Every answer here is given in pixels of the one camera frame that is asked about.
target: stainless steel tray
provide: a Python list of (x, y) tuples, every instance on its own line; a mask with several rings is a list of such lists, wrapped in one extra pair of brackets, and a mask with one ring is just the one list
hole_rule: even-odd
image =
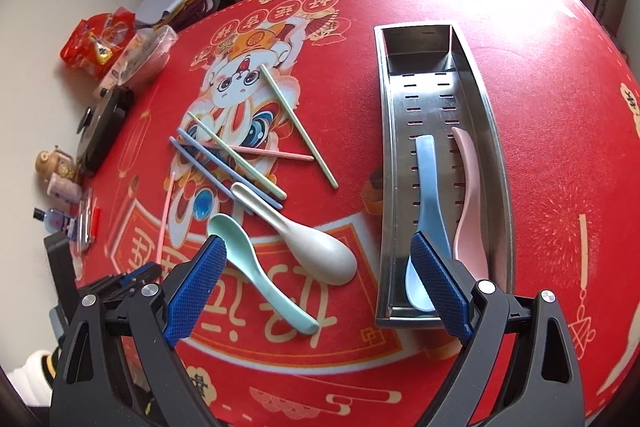
[(476, 145), (482, 184), (482, 240), (492, 280), (513, 290), (513, 224), (504, 158), (482, 78), (460, 28), (417, 22), (375, 29), (384, 150), (382, 251), (376, 324), (388, 328), (438, 328), (437, 314), (416, 310), (404, 290), (420, 192), (414, 140), (431, 134), (436, 144), (442, 217), (453, 243), (465, 196), (462, 158), (451, 127)]

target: blue gripper pad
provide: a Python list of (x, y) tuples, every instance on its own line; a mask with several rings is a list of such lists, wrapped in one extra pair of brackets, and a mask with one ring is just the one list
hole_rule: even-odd
[(447, 333), (466, 345), (473, 333), (469, 304), (422, 232), (414, 233), (411, 239), (411, 260)]
[(200, 313), (226, 265), (225, 242), (215, 238), (206, 247), (166, 309), (164, 338), (171, 347), (193, 331)]

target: bottle cap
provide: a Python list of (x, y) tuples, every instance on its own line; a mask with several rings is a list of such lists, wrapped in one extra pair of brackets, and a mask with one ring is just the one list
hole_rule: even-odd
[(44, 217), (47, 213), (44, 210), (40, 210), (39, 208), (33, 209), (33, 219), (37, 219), (38, 221), (44, 221)]

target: white spoon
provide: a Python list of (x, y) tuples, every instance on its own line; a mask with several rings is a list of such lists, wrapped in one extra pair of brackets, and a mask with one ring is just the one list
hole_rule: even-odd
[(320, 230), (287, 219), (241, 183), (231, 185), (231, 193), (276, 229), (293, 257), (312, 277), (333, 285), (346, 284), (353, 279), (358, 265), (344, 243)]
[(625, 352), (620, 357), (620, 360), (616, 362), (616, 365), (611, 369), (607, 380), (600, 386), (598, 392), (596, 394), (600, 394), (610, 387), (616, 379), (622, 375), (622, 372), (627, 367), (628, 363), (634, 357), (634, 353), (636, 352), (636, 348), (638, 344), (640, 344), (640, 303), (638, 303), (638, 307), (636, 308), (636, 313), (634, 314), (634, 318), (631, 320), (631, 325), (629, 326), (628, 338), (626, 340), (626, 349)]

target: pink spoon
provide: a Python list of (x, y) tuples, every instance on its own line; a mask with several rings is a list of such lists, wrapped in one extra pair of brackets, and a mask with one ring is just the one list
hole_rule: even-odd
[(489, 269), (482, 245), (480, 228), (480, 169), (473, 140), (469, 133), (452, 128), (465, 165), (465, 204), (453, 239), (453, 259), (458, 259), (478, 281), (488, 279)]

